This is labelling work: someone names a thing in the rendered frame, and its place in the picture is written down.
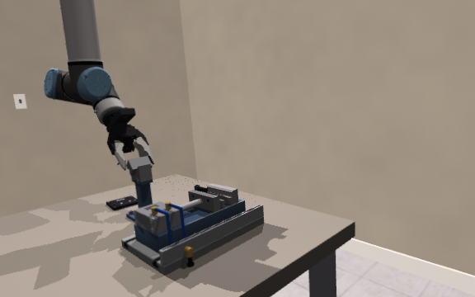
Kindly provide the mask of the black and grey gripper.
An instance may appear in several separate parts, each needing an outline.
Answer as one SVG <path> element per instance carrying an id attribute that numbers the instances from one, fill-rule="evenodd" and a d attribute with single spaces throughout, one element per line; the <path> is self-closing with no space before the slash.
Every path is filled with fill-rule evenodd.
<path id="1" fill-rule="evenodd" d="M 127 123 L 111 126 L 110 119 L 117 111 L 118 110 L 108 111 L 102 117 L 106 130 L 109 132 L 107 140 L 108 147 L 111 154 L 115 155 L 119 160 L 117 160 L 117 165 L 120 164 L 121 167 L 126 170 L 124 154 L 130 153 L 132 150 L 134 151 L 134 148 L 139 151 L 139 157 L 148 156 L 151 163 L 154 164 L 153 155 L 148 145 L 148 141 L 138 129 L 135 129 L 134 126 L 128 125 Z M 136 143 L 134 142 L 134 139 L 136 140 Z M 123 151 L 122 148 L 124 148 Z"/>

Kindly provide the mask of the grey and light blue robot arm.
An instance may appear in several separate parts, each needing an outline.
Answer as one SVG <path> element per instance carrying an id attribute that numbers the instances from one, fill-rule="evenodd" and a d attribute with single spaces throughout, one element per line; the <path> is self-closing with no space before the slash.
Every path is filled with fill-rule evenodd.
<path id="1" fill-rule="evenodd" d="M 44 83 L 48 98 L 92 106 L 104 125 L 105 113 L 118 110 L 111 126 L 128 123 L 135 109 L 124 107 L 104 70 L 94 0 L 59 0 L 68 55 L 68 71 L 51 68 Z M 64 94 L 65 93 L 65 94 Z"/>

